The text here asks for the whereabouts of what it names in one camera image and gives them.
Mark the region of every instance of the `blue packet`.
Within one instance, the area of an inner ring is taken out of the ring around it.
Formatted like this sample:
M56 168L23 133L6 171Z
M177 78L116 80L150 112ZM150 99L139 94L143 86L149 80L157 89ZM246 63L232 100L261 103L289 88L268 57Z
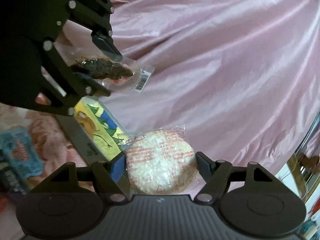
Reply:
M32 146L27 129L2 132L0 145L4 158L23 180L42 174L43 163Z

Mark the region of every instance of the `barcode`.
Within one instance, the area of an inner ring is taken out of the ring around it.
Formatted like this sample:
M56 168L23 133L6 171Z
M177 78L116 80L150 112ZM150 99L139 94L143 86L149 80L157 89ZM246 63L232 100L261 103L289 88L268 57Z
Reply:
M150 75L151 75L150 72L147 72L144 70L142 71L142 76L140 78L138 85L136 86L136 90L141 91L143 89L143 87L146 84L146 82L148 81Z

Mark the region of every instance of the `plastic wrapper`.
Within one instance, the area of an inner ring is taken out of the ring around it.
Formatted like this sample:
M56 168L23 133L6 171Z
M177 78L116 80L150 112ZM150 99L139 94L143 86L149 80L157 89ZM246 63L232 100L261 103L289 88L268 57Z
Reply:
M154 72L151 65L98 48L75 48L55 43L57 51L74 72L81 72L98 81L111 91L131 90L141 92Z
M179 194L192 184L197 172L196 157L183 125L118 136L128 138L122 147L136 193Z

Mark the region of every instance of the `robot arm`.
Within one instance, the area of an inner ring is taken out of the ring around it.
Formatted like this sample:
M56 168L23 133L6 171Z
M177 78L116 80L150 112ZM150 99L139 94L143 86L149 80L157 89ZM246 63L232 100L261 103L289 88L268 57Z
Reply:
M118 55L109 23L114 8L110 0L6 0L2 34L0 102L36 111L68 115L81 97L101 90L94 80L74 74L66 66L53 42L67 20L92 30L92 41L102 51ZM59 93L41 74L41 67L65 91ZM36 103L39 93L51 102Z

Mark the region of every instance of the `ribbed gray surface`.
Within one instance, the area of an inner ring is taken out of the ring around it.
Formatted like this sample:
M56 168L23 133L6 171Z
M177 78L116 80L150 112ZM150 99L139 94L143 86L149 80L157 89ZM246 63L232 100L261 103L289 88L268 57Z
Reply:
M213 208L200 206L186 195L136 196L112 207L92 231L74 240L252 240L227 227ZM298 236L280 238L301 240Z

